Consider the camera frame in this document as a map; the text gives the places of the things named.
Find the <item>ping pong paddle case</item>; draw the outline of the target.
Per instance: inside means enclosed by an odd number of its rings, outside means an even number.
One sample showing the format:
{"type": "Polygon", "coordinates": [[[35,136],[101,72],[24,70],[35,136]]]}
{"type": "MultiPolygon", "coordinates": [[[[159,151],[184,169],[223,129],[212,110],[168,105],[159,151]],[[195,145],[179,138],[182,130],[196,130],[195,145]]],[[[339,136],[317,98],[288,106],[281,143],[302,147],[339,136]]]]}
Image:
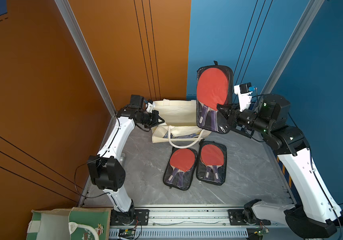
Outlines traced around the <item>ping pong paddle case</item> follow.
{"type": "Polygon", "coordinates": [[[230,131],[223,106],[233,101],[234,74],[230,67],[214,61],[197,71],[197,126],[218,134],[230,131]]]}
{"type": "Polygon", "coordinates": [[[196,178],[204,183],[221,186],[227,175],[227,148],[213,141],[200,141],[196,178]]]}
{"type": "Polygon", "coordinates": [[[170,188],[187,191],[191,187],[197,162],[196,150],[173,147],[163,174],[163,183],[170,188]]]}

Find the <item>cream canvas tote bag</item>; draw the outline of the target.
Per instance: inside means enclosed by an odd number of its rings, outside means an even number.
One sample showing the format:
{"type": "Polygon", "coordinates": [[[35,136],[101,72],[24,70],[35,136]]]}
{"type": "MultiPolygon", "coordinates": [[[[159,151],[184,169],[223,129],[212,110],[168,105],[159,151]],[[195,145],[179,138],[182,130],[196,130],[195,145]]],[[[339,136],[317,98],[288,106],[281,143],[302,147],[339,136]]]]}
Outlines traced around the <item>cream canvas tote bag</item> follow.
{"type": "Polygon", "coordinates": [[[197,101],[167,100],[153,102],[153,111],[158,111],[164,120],[151,129],[152,142],[166,143],[178,149],[190,148],[210,135],[210,131],[197,126],[197,101]]]}

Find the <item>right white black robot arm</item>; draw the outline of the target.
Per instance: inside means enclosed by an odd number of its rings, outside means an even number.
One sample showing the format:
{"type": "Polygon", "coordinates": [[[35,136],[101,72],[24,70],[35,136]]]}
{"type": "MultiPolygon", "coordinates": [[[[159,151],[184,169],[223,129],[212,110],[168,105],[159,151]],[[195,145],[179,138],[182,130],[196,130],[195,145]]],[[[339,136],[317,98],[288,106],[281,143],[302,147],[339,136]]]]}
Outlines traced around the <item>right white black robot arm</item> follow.
{"type": "Polygon", "coordinates": [[[261,134],[289,174],[299,201],[278,205],[255,199],[244,205],[243,220],[258,225],[262,220],[288,226],[303,239],[329,238],[343,228],[343,209],[328,191],[313,161],[304,133],[287,125],[290,102],[283,96],[266,94],[255,111],[237,105],[217,105],[229,125],[261,134]]]}

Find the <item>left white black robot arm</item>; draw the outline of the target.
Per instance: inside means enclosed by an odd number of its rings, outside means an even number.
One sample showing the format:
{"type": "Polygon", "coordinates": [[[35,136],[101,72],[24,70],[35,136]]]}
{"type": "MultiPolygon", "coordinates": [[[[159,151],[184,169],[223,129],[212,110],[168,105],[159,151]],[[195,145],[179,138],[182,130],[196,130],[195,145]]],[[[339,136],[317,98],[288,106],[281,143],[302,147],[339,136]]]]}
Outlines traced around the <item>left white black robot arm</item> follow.
{"type": "Polygon", "coordinates": [[[125,170],[120,162],[123,147],[135,127],[150,130],[164,123],[156,110],[126,106],[118,111],[114,128],[106,143],[87,160],[90,180],[109,197],[114,220],[129,225],[134,221],[134,203],[124,188],[125,170]]]}

